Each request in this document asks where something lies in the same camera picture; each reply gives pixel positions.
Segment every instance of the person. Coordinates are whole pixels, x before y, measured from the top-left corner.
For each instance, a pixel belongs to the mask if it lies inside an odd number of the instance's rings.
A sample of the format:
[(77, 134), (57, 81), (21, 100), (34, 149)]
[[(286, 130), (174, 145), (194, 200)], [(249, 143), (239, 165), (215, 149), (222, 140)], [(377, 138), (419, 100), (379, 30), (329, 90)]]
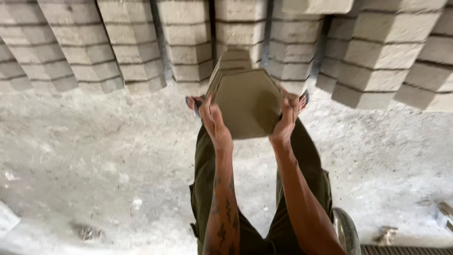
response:
[(282, 118), (269, 141), (277, 160), (277, 210), (265, 238), (237, 207), (233, 178), (233, 141), (211, 97), (187, 97), (199, 107), (203, 125), (190, 185), (198, 254), (344, 254), (332, 226), (328, 173), (298, 119), (306, 97), (283, 91)]

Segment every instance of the metal grate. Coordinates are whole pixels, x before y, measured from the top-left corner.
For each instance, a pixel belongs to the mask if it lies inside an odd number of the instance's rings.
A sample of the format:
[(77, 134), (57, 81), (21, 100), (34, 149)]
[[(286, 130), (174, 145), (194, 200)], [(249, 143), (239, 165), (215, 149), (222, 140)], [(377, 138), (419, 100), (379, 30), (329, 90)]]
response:
[(398, 246), (361, 245), (362, 255), (453, 255), (453, 248), (416, 248)]

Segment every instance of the concrete floor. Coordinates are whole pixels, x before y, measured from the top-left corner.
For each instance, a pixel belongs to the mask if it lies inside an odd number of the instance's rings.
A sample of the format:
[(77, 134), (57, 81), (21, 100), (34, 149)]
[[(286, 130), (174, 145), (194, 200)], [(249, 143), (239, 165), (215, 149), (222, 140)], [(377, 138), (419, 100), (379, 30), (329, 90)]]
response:
[[(0, 198), (22, 222), (0, 250), (196, 254), (188, 185), (200, 121), (183, 96), (203, 90), (1, 96)], [(391, 225), (400, 228), (399, 245), (453, 244), (434, 220), (437, 202), (453, 204), (453, 114), (397, 102), (352, 110), (314, 90), (300, 117), (330, 171), (334, 205), (349, 212), (362, 243)], [(233, 164), (239, 206), (266, 235), (276, 173), (268, 140), (235, 141)], [(104, 241), (79, 240), (74, 224), (102, 229)]]

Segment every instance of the pant leg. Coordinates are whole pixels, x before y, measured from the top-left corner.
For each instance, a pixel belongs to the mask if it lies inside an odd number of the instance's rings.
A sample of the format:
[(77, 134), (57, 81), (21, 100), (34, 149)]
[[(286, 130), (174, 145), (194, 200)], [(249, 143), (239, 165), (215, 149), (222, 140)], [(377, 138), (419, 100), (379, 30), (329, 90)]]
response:
[[(299, 119), (291, 134), (291, 147), (310, 191), (332, 220), (332, 196), (328, 173), (321, 168), (318, 151)], [(266, 239), (275, 244), (277, 253), (303, 254), (289, 220), (279, 171), (277, 171), (276, 199), (277, 211)]]
[[(216, 154), (211, 138), (204, 126), (197, 138), (195, 151), (195, 179), (190, 188), (192, 211), (195, 224), (191, 224), (198, 238), (198, 254), (202, 254), (206, 234), (207, 220), (211, 210), (212, 190), (216, 169)], [(239, 211), (239, 227), (241, 235), (240, 250), (242, 254), (266, 254), (270, 243), (261, 235)]]

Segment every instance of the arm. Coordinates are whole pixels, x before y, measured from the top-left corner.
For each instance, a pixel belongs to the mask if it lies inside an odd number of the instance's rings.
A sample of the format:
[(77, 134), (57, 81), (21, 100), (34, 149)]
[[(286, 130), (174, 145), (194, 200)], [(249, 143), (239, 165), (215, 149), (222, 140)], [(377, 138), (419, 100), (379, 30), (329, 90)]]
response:
[(239, 254), (239, 213), (233, 180), (233, 141), (222, 114), (209, 97), (200, 108), (216, 151), (216, 174), (203, 254)]
[(299, 113), (298, 99), (282, 102), (283, 117), (275, 126), (270, 142), (280, 170), (289, 220), (308, 254), (344, 254), (337, 234), (316, 197), (310, 191), (293, 154), (290, 137)]

